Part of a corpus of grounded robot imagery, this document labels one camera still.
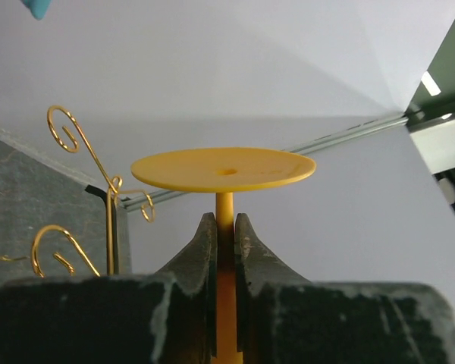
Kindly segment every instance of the fluorescent light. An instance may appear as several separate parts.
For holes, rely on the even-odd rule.
[[[435,82],[435,80],[433,80],[433,77],[431,77],[428,72],[425,72],[423,74],[422,82],[423,85],[428,90],[430,96],[436,96],[439,93],[441,93],[440,87],[438,87],[437,83]]]

